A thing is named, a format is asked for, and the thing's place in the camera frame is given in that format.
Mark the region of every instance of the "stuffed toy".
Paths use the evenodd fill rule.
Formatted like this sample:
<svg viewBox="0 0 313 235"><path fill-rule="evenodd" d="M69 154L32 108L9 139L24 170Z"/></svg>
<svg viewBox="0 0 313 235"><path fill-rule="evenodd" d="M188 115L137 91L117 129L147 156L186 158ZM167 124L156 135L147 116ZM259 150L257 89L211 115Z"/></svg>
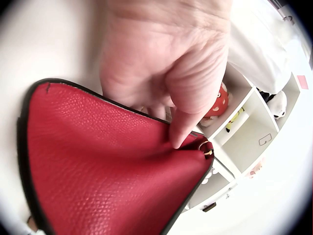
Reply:
<svg viewBox="0 0 313 235"><path fill-rule="evenodd" d="M258 173L265 164L265 158L263 158L247 175L250 179L253 179L254 175Z"/></svg>
<svg viewBox="0 0 313 235"><path fill-rule="evenodd" d="M208 173L207 176L204 178L204 180L202 181L201 184L205 185L205 184L209 181L209 178L210 178L212 175L215 175L216 173L218 173L218 172L212 167L211 170L209 171L209 173Z"/></svg>
<svg viewBox="0 0 313 235"><path fill-rule="evenodd" d="M274 115L275 119L279 119L286 114L287 97L283 91L280 91L267 103L269 110Z"/></svg>
<svg viewBox="0 0 313 235"><path fill-rule="evenodd" d="M200 124L204 127L212 125L214 120L217 119L226 111L230 98L231 94L227 93L227 88L225 84L222 82L214 105L209 110L209 112L207 112L207 114L204 115L204 117L200 121Z"/></svg>
<svg viewBox="0 0 313 235"><path fill-rule="evenodd" d="M235 116L227 123L226 125L226 131L229 133L230 132L230 128L232 126L232 123L239 117L239 114L241 112L244 112L244 108L240 108L240 110L235 114Z"/></svg>

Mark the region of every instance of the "white shelf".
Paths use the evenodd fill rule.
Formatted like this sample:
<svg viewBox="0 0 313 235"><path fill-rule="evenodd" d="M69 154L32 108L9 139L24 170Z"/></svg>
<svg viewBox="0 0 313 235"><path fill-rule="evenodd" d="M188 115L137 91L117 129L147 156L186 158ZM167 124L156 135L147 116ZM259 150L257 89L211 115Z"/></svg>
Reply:
<svg viewBox="0 0 313 235"><path fill-rule="evenodd" d="M227 64L223 82L227 91L232 94L232 100L225 113L218 117L211 126L201 126L209 140L212 140L222 130L223 126L226 126L252 93L252 87L247 79L229 64Z"/></svg>
<svg viewBox="0 0 313 235"><path fill-rule="evenodd" d="M249 118L222 146L223 151L241 173L258 159L278 133L275 122L268 115L266 106L257 91L244 104L244 108ZM269 135L271 140L267 139L264 143L262 138Z"/></svg>
<svg viewBox="0 0 313 235"><path fill-rule="evenodd" d="M248 118L249 115L247 112L240 113L238 118L232 123L230 131L227 132L226 127L224 127L214 139L220 145L224 145L236 133L236 131L239 130Z"/></svg>
<svg viewBox="0 0 313 235"><path fill-rule="evenodd" d="M228 192L230 185L235 185L237 179L260 162L262 153L283 127L301 91L297 77L292 74L283 88L287 97L286 115L275 120L256 87L230 65L227 65L223 82L233 95L226 112L213 125L198 125L194 129L212 142L216 158L213 167L218 173L199 187L189 202L190 210L214 203ZM225 126L241 107L245 111L232 123L228 133Z"/></svg>
<svg viewBox="0 0 313 235"><path fill-rule="evenodd" d="M189 207L193 208L195 206L199 206L208 198L212 197L214 194L219 192L225 186L227 186L229 182L219 173L212 175L209 178L208 183L201 184L195 194L189 201Z"/></svg>
<svg viewBox="0 0 313 235"><path fill-rule="evenodd" d="M285 92L287 97L287 107L285 116L276 120L279 129L281 129L285 124L300 95L301 86L299 84L297 76L295 76L293 73L291 74L288 83L283 88L283 91Z"/></svg>

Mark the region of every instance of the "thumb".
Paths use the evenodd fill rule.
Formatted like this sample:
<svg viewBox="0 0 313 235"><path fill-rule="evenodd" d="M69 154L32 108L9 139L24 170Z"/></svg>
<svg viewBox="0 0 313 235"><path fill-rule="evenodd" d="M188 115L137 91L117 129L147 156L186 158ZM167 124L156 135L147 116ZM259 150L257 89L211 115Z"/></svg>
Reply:
<svg viewBox="0 0 313 235"><path fill-rule="evenodd" d="M216 101L227 63L227 48L199 50L183 56L166 77L177 107L169 138L178 149Z"/></svg>

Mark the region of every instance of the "red leather bag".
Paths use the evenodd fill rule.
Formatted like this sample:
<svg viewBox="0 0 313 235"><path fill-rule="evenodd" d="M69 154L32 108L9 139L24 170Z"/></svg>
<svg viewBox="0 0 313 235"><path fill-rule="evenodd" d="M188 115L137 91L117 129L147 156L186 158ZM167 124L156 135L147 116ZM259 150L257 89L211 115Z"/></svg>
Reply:
<svg viewBox="0 0 313 235"><path fill-rule="evenodd" d="M49 234L166 234L210 171L212 144L180 149L169 123L61 79L36 82L18 119L20 175Z"/></svg>

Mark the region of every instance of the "metal ring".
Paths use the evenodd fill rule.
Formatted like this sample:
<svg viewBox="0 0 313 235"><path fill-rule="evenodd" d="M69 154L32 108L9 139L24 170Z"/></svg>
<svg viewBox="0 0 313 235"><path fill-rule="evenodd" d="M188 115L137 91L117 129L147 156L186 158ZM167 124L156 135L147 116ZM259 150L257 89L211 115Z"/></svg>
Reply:
<svg viewBox="0 0 313 235"><path fill-rule="evenodd" d="M206 144L206 143L209 143L209 141L207 140L207 141L202 142L202 143L199 145L198 150L200 150L201 146L204 145L204 144ZM213 150L212 150L212 149L210 149L210 151L208 151L207 153L203 152L204 155L212 155L212 153L213 153Z"/></svg>

